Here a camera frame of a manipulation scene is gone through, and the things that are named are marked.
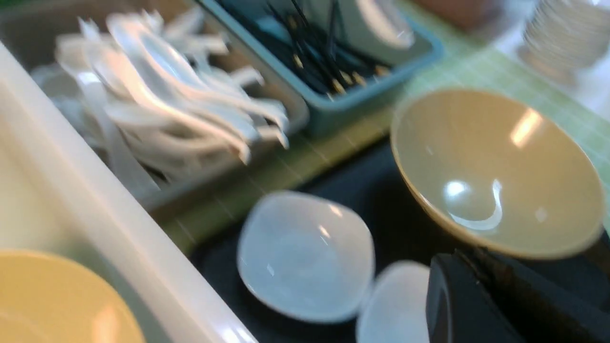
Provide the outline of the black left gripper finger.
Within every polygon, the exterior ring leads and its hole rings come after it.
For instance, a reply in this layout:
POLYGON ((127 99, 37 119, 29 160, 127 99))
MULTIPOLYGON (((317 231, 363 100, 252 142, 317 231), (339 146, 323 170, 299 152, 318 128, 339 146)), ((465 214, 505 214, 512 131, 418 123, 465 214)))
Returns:
POLYGON ((584 257, 440 253, 430 261, 426 320, 432 343, 607 343, 609 282, 584 257))

